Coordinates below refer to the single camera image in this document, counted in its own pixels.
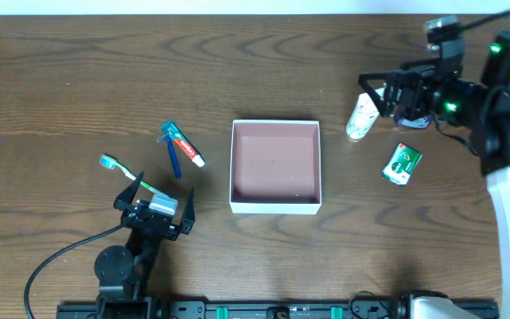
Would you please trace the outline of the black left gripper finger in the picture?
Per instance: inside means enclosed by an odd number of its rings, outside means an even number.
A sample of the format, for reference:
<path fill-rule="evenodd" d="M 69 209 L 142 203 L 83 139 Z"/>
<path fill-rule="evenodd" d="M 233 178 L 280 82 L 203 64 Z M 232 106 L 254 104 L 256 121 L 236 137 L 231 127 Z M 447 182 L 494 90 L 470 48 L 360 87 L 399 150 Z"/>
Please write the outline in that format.
<path fill-rule="evenodd" d="M 189 196 L 186 201 L 186 205 L 184 207 L 181 221 L 180 221 L 180 232 L 182 234 L 188 235 L 195 222 L 196 222 L 196 215 L 195 215 L 195 209 L 194 209 L 194 189 L 190 190 Z"/>
<path fill-rule="evenodd" d="M 142 171 L 135 180 L 123 190 L 114 200 L 113 207 L 120 211 L 127 211 L 132 207 L 136 193 L 138 192 L 144 172 Z"/>

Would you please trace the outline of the green Dettol soap bar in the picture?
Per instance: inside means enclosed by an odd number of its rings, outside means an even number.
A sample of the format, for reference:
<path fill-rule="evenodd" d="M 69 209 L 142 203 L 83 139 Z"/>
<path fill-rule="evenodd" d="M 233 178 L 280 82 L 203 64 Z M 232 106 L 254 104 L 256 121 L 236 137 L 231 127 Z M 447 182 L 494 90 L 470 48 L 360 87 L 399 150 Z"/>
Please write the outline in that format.
<path fill-rule="evenodd" d="M 382 176 L 398 186 L 406 186 L 421 158 L 420 152 L 406 144 L 399 143 L 382 169 Z"/>

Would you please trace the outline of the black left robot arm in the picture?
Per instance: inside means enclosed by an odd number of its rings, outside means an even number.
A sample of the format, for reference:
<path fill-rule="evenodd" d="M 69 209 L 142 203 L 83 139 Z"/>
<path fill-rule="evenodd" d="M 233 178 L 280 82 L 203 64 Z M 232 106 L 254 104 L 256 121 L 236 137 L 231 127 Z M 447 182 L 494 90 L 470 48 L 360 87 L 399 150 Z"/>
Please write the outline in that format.
<path fill-rule="evenodd" d="M 96 258 L 95 274 L 99 281 L 97 318 L 166 318 L 162 300 L 147 295 L 149 275 L 155 266 L 160 245 L 188 235 L 196 221 L 193 198 L 188 195 L 180 222 L 161 210 L 168 201 L 154 198 L 135 200 L 141 186 L 138 176 L 114 200 L 121 211 L 120 226 L 130 230 L 124 245 L 105 248 Z"/>

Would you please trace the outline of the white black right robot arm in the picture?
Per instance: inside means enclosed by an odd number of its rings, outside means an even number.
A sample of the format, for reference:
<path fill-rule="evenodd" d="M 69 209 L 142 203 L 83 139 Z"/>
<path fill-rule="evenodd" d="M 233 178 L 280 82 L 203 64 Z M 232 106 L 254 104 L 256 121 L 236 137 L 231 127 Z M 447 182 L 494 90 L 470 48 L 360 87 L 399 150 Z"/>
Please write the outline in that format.
<path fill-rule="evenodd" d="M 400 108 L 410 121 L 430 116 L 469 129 L 465 145 L 480 159 L 498 226 L 499 315 L 510 318 L 510 30 L 497 34 L 478 83 L 460 76 L 461 36 L 442 37 L 437 47 L 436 58 L 406 62 L 397 71 L 363 73 L 358 83 L 383 117 Z"/>

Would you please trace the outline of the white Pantene conditioner tube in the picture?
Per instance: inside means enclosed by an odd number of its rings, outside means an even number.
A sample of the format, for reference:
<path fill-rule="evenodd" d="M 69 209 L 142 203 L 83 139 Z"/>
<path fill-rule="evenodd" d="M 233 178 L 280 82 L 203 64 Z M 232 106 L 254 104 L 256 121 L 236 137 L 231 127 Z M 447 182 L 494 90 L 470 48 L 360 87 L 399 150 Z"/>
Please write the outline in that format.
<path fill-rule="evenodd" d="M 374 126 L 380 113 L 374 104 L 373 99 L 362 93 L 358 96 L 352 116 L 346 125 L 346 134 L 352 140 L 364 138 L 368 131 Z"/>

